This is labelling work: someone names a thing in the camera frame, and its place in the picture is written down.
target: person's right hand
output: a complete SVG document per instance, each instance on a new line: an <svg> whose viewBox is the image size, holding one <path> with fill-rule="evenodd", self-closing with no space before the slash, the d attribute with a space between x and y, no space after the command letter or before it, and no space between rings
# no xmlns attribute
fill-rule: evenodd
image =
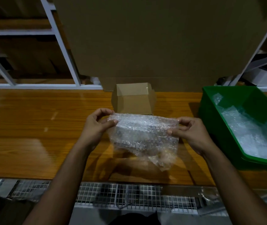
<svg viewBox="0 0 267 225"><path fill-rule="evenodd" d="M218 149L200 118L180 117L177 120L183 126L169 129L168 134L186 139L192 149L201 156Z"/></svg>

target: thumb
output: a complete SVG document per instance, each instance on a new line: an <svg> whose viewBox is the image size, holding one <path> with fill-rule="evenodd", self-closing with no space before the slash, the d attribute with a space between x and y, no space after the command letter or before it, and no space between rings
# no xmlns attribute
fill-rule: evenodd
<svg viewBox="0 0 267 225"><path fill-rule="evenodd" d="M187 133L184 130L181 129L169 129L167 131L167 134L175 136L175 137L181 137L186 139L187 138Z"/></svg>
<svg viewBox="0 0 267 225"><path fill-rule="evenodd" d="M117 123L118 123L117 120L107 121L107 122L105 122L104 124L101 125L101 129L104 132L105 130L107 130L107 129L111 128L111 127L114 127Z"/></svg>

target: open cardboard box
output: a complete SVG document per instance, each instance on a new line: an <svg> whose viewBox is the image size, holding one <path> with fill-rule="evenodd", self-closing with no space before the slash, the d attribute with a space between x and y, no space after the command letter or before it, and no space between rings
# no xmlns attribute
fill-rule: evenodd
<svg viewBox="0 0 267 225"><path fill-rule="evenodd" d="M153 114L156 95L150 83L117 84L112 93L116 113Z"/></svg>

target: person's left hand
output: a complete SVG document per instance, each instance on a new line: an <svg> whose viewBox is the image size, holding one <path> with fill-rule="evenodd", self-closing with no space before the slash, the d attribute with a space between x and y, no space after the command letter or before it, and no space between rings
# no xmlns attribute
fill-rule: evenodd
<svg viewBox="0 0 267 225"><path fill-rule="evenodd" d="M113 113L113 110L99 108L87 117L78 143L84 147L88 147L89 153L98 145L103 133L118 123L117 120L108 121L107 118L102 119L102 117L111 115Z"/></svg>

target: forearm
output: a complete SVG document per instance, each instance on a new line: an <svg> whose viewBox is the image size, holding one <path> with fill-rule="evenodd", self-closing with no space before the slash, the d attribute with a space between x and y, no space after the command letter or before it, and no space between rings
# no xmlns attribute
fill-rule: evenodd
<svg viewBox="0 0 267 225"><path fill-rule="evenodd" d="M88 148L77 142L23 224L69 223L88 156Z"/></svg>
<svg viewBox="0 0 267 225"><path fill-rule="evenodd" d="M217 147L204 155L233 224L267 224L267 205Z"/></svg>

